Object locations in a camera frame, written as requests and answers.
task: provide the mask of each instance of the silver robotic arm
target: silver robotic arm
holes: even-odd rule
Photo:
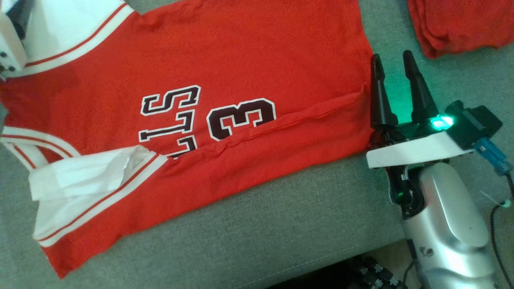
[[[440,115],[412,53],[405,51],[403,60],[413,112],[412,122],[399,125],[383,84],[380,57],[372,58],[375,133],[368,165],[388,174],[391,202],[402,209],[403,229],[424,289],[498,288],[486,247],[487,227],[448,163],[451,157],[477,151],[498,175],[510,177],[512,165],[489,140],[502,123],[484,106],[464,109],[460,101]]]

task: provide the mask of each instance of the gray fabric surface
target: gray fabric surface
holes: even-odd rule
[[[144,12],[169,0],[131,0]],[[409,118],[401,53],[414,52],[440,109],[455,99],[484,104],[505,123],[494,141],[514,155],[514,46],[430,61],[420,52],[405,0],[361,0],[366,34],[384,64],[393,109]],[[477,155],[453,161],[484,216],[507,186]],[[0,284],[5,288],[263,288],[403,238],[382,171],[363,155],[258,186],[120,240],[59,280],[31,234],[37,203],[27,172],[0,148]],[[513,210],[501,211],[498,243],[508,270]]]

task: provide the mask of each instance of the green led indicator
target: green led indicator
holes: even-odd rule
[[[438,131],[447,130],[453,125],[453,117],[451,116],[437,116],[430,121],[432,126]]]

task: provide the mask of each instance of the black cable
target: black cable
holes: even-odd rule
[[[402,282],[401,286],[403,287],[403,289],[407,288],[407,285],[405,284],[405,282],[407,282],[407,274],[409,273],[409,270],[412,268],[412,266],[414,266],[414,260],[412,260],[412,262],[409,264],[407,269],[405,269],[405,273],[403,274],[403,279],[401,280],[401,282]]]
[[[505,175],[507,177],[507,182],[509,183],[509,189],[510,194],[512,195],[512,199],[514,200],[514,184],[512,182],[512,176],[510,173],[507,173]],[[507,281],[507,284],[509,285],[510,289],[514,289],[514,286],[512,285],[511,280],[509,279],[509,276],[507,275],[507,271],[505,270],[505,267],[503,266],[502,259],[500,258],[500,254],[498,253],[498,248],[496,246],[496,237],[494,235],[494,213],[500,208],[500,205],[496,205],[491,210],[491,215],[489,215],[489,224],[491,227],[491,243],[492,243],[492,249],[494,250],[494,255],[496,256],[496,259],[498,260],[498,264],[500,265],[500,269],[502,270],[503,277],[505,277],[505,280]]]

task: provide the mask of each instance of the basketball jersey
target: basketball jersey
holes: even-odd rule
[[[29,63],[5,72],[0,140],[31,171],[33,237],[60,278],[123,236],[367,146],[357,0],[38,11],[54,16],[32,17]]]

